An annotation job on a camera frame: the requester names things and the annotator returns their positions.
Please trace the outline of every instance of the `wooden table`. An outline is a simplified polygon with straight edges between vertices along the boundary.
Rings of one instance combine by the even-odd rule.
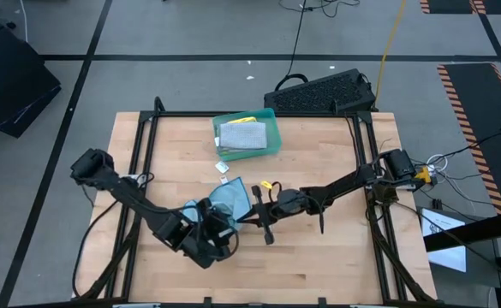
[[[120,175],[128,172],[138,116],[116,116],[108,152]],[[283,188],[318,186],[355,170],[345,119],[277,121],[283,138],[277,155],[229,162],[227,176],[242,177],[251,201],[250,187],[263,180],[280,181]],[[378,147],[383,144],[381,151],[401,146],[393,114],[373,114],[373,123]],[[368,149],[364,125],[362,132]],[[145,145],[140,153],[141,167]],[[165,207],[207,197],[220,184],[220,173],[214,167],[217,161],[211,118],[161,117],[151,166],[156,178],[146,196]],[[410,192],[400,192],[399,198],[402,204],[415,207]],[[99,192],[92,219],[112,201],[107,192]],[[272,226],[276,239],[272,246],[265,245],[263,229],[244,226],[236,255],[209,269],[201,269],[181,252],[172,252],[142,223],[130,300],[202,303],[210,296],[214,303],[316,304],[318,297],[326,297],[329,304],[379,304],[381,293],[365,207],[362,189],[337,199],[325,213],[324,234],[320,234],[317,216],[282,220]],[[89,288],[110,260],[120,209],[117,206],[98,222],[86,241],[77,275],[81,291]],[[391,206],[391,214],[400,259],[423,289],[436,297],[418,217],[399,206]],[[395,299],[388,261],[386,268]],[[123,272],[124,265],[119,269],[116,293],[120,293]]]

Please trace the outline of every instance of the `yellow object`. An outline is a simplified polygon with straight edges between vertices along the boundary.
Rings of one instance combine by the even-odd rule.
[[[429,169],[427,167],[422,167],[420,173],[415,175],[416,179],[422,179],[426,184],[431,183],[431,175],[429,175]]]
[[[263,186],[267,189],[270,189],[270,190],[273,189],[273,185],[271,185],[271,183],[268,181],[262,181],[260,184],[261,184],[261,186]]]
[[[245,118],[242,118],[242,119],[236,119],[236,120],[233,120],[233,121],[228,121],[228,123],[245,123],[245,122],[248,122],[248,121],[257,121],[255,117],[253,116],[249,116],[249,117],[245,117]]]
[[[374,107],[376,107],[376,103],[379,100],[379,91],[381,90],[381,77],[384,74],[385,58],[387,57],[389,49],[391,48],[391,43],[395,38],[395,33],[397,32],[398,23],[403,17],[404,6],[406,6],[406,0],[401,1],[401,7],[398,9],[397,18],[395,19],[395,25],[391,29],[391,34],[389,35],[389,40],[387,41],[387,46],[385,47],[384,55],[381,57],[381,64],[379,64],[378,85],[376,86],[376,100],[373,102]]]

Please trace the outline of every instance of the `blue cloth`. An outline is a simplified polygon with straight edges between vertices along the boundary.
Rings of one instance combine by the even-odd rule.
[[[236,220],[247,214],[252,208],[247,190],[242,184],[241,177],[229,181],[219,187],[208,196],[212,208],[230,215],[229,224],[237,230],[241,229],[241,224]],[[189,200],[185,206],[197,205],[197,200]],[[197,210],[195,208],[183,210],[183,215],[193,222],[197,222]]]

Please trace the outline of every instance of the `green tray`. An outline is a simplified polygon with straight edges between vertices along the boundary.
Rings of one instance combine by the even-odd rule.
[[[275,154],[281,149],[283,141],[281,140],[281,134],[278,132],[277,119],[275,118],[275,112],[271,108],[265,108],[262,110],[255,111],[245,111],[235,114],[219,115],[214,116],[212,119],[212,125],[214,128],[214,136],[218,136],[219,125],[227,123],[228,121],[233,121],[236,119],[241,119],[244,117],[253,116],[257,121],[265,123],[265,130],[267,132],[267,148],[261,150],[244,151],[239,153],[220,153],[218,148],[216,152],[224,162],[243,159],[249,157],[257,157],[262,155]]]

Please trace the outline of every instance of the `yellow cable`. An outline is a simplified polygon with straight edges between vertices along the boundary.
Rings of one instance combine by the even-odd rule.
[[[381,64],[379,65],[378,86],[376,87],[376,100],[373,103],[374,107],[376,106],[376,103],[379,100],[379,91],[381,90],[381,78],[383,77],[384,74],[385,58],[387,57],[387,54],[389,54],[391,43],[395,38],[395,33],[397,32],[398,23],[403,17],[404,6],[406,6],[406,0],[401,1],[401,7],[400,9],[398,9],[397,18],[395,19],[395,25],[393,25],[393,28],[391,29],[391,34],[389,35],[389,40],[387,41],[387,46],[385,47],[384,55],[381,57]]]

